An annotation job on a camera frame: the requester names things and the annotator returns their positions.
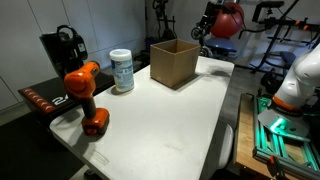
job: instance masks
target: white table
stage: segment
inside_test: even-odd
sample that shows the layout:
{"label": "white table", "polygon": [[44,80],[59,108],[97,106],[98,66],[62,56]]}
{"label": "white table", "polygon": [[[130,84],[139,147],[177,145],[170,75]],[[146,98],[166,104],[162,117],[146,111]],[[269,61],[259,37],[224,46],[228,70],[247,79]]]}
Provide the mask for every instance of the white table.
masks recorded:
{"label": "white table", "polygon": [[135,88],[95,96],[110,112],[104,136],[84,135],[80,107],[56,118],[53,135],[104,179],[199,179],[234,64],[198,58],[197,77],[177,90],[134,74]]}

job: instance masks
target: gray floor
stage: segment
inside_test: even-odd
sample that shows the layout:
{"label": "gray floor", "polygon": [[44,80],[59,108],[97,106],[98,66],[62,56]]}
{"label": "gray floor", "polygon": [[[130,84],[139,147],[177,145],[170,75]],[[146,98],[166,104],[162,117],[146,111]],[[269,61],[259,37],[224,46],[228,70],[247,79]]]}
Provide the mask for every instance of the gray floor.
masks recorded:
{"label": "gray floor", "polygon": [[[235,129],[237,125],[237,113],[240,95],[242,93],[257,94],[258,88],[260,87],[260,79],[263,74],[259,72],[251,74],[250,71],[251,70],[238,67],[234,69],[227,95],[220,113],[219,120],[229,124],[233,129]],[[104,72],[110,73],[110,69],[105,69]],[[0,122],[0,126],[16,119],[19,116],[22,116],[23,113],[27,113],[28,110],[26,108],[27,107],[25,105],[20,104],[15,108],[11,108],[9,111],[0,113],[0,120],[2,121],[2,123]],[[228,169],[237,173],[237,168],[232,164],[229,164]]]}

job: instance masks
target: green light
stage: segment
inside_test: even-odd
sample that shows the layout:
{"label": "green light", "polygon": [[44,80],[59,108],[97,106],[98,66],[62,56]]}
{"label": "green light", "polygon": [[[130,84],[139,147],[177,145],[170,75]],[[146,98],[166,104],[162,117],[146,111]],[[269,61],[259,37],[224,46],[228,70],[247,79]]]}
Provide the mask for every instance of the green light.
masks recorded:
{"label": "green light", "polygon": [[278,118],[274,124],[271,125],[271,131],[275,132],[275,129],[284,121],[282,118]]}

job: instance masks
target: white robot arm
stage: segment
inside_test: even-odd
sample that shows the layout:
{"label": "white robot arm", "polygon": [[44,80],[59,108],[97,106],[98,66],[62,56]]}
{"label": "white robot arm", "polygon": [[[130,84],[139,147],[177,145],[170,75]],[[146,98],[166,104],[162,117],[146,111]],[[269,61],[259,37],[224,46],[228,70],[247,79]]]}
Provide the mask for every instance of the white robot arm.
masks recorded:
{"label": "white robot arm", "polygon": [[273,133],[309,141],[301,107],[319,86],[320,45],[295,60],[271,103],[258,115],[259,121]]}

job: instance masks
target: metal stand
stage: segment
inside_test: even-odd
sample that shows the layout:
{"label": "metal stand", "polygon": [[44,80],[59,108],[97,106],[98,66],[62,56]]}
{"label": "metal stand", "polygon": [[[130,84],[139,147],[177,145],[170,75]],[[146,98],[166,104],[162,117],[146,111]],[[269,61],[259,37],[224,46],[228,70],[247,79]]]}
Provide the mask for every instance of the metal stand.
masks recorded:
{"label": "metal stand", "polygon": [[[320,156],[318,150],[311,142],[294,141],[271,133],[258,121],[258,114],[263,111],[267,98],[253,98],[254,101],[254,138],[255,147],[253,157],[263,163],[267,163],[270,155],[279,157],[279,161],[286,173],[300,179],[320,179]],[[285,142],[295,144],[301,149],[304,162],[298,161],[290,155]]]}

